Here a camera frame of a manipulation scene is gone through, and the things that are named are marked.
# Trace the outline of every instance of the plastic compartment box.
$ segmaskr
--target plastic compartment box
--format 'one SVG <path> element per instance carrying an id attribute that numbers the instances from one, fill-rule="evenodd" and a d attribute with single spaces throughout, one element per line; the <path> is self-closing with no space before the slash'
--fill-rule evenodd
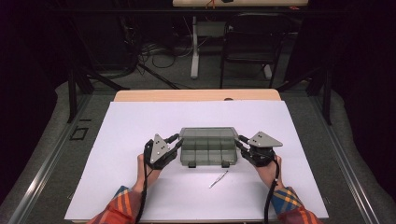
<path id="1" fill-rule="evenodd" d="M 181 164 L 191 168 L 197 165 L 235 165 L 238 138 L 234 128 L 183 128 L 180 137 L 184 138 L 181 146 Z"/>

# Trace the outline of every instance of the hand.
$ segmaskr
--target hand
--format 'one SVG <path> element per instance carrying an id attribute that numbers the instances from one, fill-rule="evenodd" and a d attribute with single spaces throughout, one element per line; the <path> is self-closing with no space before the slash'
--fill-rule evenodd
<path id="1" fill-rule="evenodd" d="M 137 179 L 136 183 L 132 187 L 132 189 L 136 192 L 141 193 L 143 191 L 143 187 L 145 184 L 145 170 L 144 170 L 144 163 L 143 163 L 144 156 L 143 154 L 140 154 L 137 156 Z M 160 176 L 161 170 L 151 170 L 149 166 L 147 166 L 147 173 L 149 174 L 148 176 L 148 188 L 154 183 L 155 180 L 158 179 L 158 176 Z"/>
<path id="2" fill-rule="evenodd" d="M 281 167 L 282 167 L 282 158 L 279 156 L 276 156 L 276 161 L 279 164 L 279 177 L 277 179 L 277 185 L 275 186 L 275 190 L 278 189 L 283 189 L 285 186 L 283 185 L 282 182 L 282 172 L 281 172 Z M 260 178 L 262 179 L 262 182 L 268 187 L 271 188 L 271 185 L 275 179 L 276 176 L 276 164 L 271 161 L 268 165 L 263 166 L 263 167 L 257 167 L 255 166 L 257 173 L 259 174 Z"/>

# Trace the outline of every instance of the table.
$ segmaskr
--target table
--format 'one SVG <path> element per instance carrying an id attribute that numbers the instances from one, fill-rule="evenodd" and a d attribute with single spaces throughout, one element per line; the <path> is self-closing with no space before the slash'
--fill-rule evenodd
<path id="1" fill-rule="evenodd" d="M 318 217 L 328 217 L 289 111 L 276 90 L 169 90 L 117 93 L 65 219 L 86 221 L 106 206 L 120 185 L 132 186 L 136 176 L 134 158 L 143 152 L 143 145 L 154 132 L 168 136 L 182 127 L 226 125 L 245 136 L 264 131 L 280 140 L 284 146 L 277 154 L 284 159 L 283 178 L 290 179 L 288 183 L 306 207 Z M 179 154 L 148 190 L 142 222 L 231 223 L 263 219 L 268 189 L 240 153 L 237 164 L 228 168 L 227 176 L 212 189 L 208 185 L 223 168 L 190 169 L 181 166 Z M 272 207 L 269 218 L 276 218 Z"/>
<path id="2" fill-rule="evenodd" d="M 215 7 L 304 7 L 307 6 L 308 0 L 233 0 L 230 3 L 223 3 L 220 0 L 214 0 Z M 173 0 L 174 7 L 206 7 L 209 0 Z M 214 26 L 219 27 L 216 32 L 214 29 L 209 29 L 205 31 L 201 29 L 198 32 L 198 22 L 196 17 L 192 17 L 192 63 L 191 63 L 191 78 L 198 78 L 198 65 L 199 65 L 199 50 L 198 50 L 198 35 L 219 35 L 222 33 L 224 28 L 224 23 L 215 22 Z"/>

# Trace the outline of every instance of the small tool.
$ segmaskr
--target small tool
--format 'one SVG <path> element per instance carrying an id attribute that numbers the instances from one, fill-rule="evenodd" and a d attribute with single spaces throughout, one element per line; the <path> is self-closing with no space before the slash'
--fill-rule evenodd
<path id="1" fill-rule="evenodd" d="M 213 182 L 209 188 L 211 189 L 213 186 L 215 186 L 215 184 L 217 184 L 225 175 L 227 175 L 228 170 L 224 173 L 222 173 L 221 175 L 219 175 L 219 177 L 215 180 L 215 182 Z"/>

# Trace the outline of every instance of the chair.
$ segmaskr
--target chair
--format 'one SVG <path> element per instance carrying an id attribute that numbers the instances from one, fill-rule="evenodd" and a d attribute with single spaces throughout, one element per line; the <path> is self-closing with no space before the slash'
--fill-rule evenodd
<path id="1" fill-rule="evenodd" d="M 272 88 L 283 40 L 290 29 L 291 21 L 275 13 L 240 13 L 227 20 L 219 88 L 222 89 L 225 62 L 273 65 L 269 84 Z"/>

